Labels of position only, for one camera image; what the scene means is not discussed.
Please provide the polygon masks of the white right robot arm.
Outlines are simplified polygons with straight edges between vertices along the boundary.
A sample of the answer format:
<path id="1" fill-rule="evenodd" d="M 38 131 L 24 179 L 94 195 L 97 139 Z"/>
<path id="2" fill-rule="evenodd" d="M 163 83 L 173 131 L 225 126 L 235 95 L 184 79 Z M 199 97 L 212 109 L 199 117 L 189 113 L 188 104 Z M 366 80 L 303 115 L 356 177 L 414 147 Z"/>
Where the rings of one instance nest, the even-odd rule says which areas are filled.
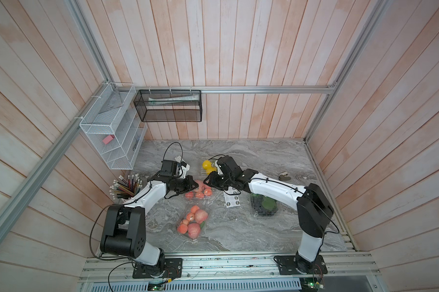
<path id="1" fill-rule="evenodd" d="M 231 196 L 243 192 L 264 195 L 296 210 L 303 234 L 295 256 L 275 257 L 280 274 L 311 274 L 315 269 L 326 273 L 320 251 L 329 233 L 327 227 L 334 223 L 335 210 L 318 185 L 298 186 L 274 180 L 257 170 L 243 170 L 227 155 L 209 161 L 215 169 L 204 180 L 207 186 Z"/>

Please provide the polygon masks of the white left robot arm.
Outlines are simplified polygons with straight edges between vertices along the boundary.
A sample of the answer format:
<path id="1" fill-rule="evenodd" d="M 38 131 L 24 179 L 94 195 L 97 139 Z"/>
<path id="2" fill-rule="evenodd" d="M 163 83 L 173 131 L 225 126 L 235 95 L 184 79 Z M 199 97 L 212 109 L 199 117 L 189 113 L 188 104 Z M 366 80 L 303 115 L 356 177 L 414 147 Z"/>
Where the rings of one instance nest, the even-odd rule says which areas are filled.
<path id="1" fill-rule="evenodd" d="M 145 188 L 127 202 L 109 206 L 100 251 L 133 260 L 135 272 L 144 277 L 164 276 L 165 255 L 161 248 L 148 243 L 145 217 L 159 200 L 167 200 L 169 193 L 176 197 L 198 187 L 189 170 L 183 159 L 164 159 L 161 170 L 147 180 Z"/>

